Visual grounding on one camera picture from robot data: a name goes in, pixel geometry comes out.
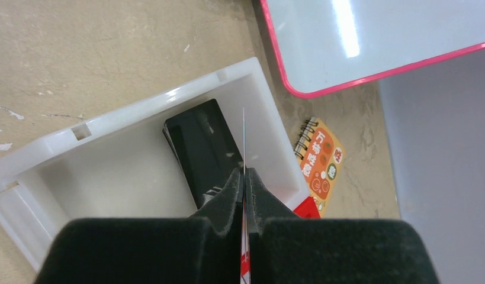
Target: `spiral binding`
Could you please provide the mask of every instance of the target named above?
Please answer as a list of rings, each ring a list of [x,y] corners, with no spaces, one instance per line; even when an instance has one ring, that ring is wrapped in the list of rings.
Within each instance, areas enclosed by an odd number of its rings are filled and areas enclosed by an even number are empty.
[[[319,123],[316,121],[311,121],[311,120],[305,120],[305,124],[303,124],[300,129],[301,132],[299,134],[298,142],[294,145],[294,155],[298,157],[300,160],[303,160],[305,157],[300,154],[301,149],[305,149],[307,151],[309,148],[307,145],[305,145],[303,142],[301,142],[301,139],[307,140],[307,142],[311,142],[312,138],[308,135],[308,133],[314,134],[316,131],[312,127],[318,126]]]

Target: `pink-edged tray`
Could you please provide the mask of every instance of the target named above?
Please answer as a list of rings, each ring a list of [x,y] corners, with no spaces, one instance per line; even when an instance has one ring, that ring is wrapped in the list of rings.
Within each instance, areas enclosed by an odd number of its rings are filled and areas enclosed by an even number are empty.
[[[485,48],[484,0],[260,0],[282,81],[315,98]]]

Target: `stack of black cards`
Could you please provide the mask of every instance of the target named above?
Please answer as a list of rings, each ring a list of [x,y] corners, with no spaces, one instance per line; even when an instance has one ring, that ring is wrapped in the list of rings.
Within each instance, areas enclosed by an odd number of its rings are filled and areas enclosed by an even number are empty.
[[[197,208],[220,192],[233,169],[242,166],[239,149],[215,99],[169,118],[163,133]]]

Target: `brown surface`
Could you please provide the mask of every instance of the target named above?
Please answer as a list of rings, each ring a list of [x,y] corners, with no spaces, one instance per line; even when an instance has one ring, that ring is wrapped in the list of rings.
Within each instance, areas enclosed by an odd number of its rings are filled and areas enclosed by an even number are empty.
[[[13,143],[14,151],[252,56],[293,143],[303,120],[315,115],[346,148],[326,216],[397,218],[377,85],[309,101],[292,97],[273,84],[249,0],[0,0],[0,106],[24,116],[0,109],[0,144]],[[0,283],[33,279],[0,227]]]

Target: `black object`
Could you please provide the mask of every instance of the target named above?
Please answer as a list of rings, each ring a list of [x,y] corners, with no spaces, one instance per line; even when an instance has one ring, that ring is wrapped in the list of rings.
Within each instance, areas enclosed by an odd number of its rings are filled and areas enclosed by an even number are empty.
[[[197,208],[221,191],[242,157],[215,99],[184,111],[164,123],[169,142]]]
[[[54,240],[36,284],[239,283],[243,174],[186,219],[85,219]],[[246,172],[253,283],[437,283],[402,221],[302,220]]]

